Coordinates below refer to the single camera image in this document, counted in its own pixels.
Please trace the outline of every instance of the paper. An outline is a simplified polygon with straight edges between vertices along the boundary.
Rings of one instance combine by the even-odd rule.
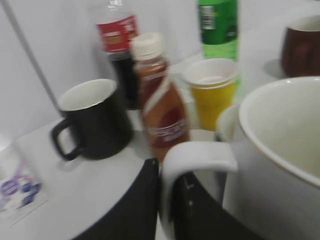
[[[48,199],[30,163],[13,145],[0,151],[0,227],[10,227]]]

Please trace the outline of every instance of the dark liquid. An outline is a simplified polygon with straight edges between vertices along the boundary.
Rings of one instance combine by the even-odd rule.
[[[128,109],[138,109],[139,80],[134,72],[135,62],[129,52],[116,53],[110,56],[110,61],[115,68],[122,89],[125,105]]]

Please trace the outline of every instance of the large white mug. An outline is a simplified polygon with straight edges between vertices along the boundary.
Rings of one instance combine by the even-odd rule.
[[[160,220],[172,240],[173,185],[205,169],[228,173],[224,209],[262,238],[320,240],[320,77],[253,91],[238,108],[230,143],[191,141],[168,152]]]

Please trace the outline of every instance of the brown mug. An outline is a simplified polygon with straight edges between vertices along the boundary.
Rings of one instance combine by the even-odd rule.
[[[287,27],[281,64],[289,77],[320,76],[320,15]]]

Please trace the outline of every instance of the brown bottle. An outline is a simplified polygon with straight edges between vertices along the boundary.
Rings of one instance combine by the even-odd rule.
[[[189,141],[189,126],[183,101],[171,82],[168,61],[162,56],[159,33],[135,37],[132,51],[139,77],[141,117],[154,156],[160,163],[173,146]]]

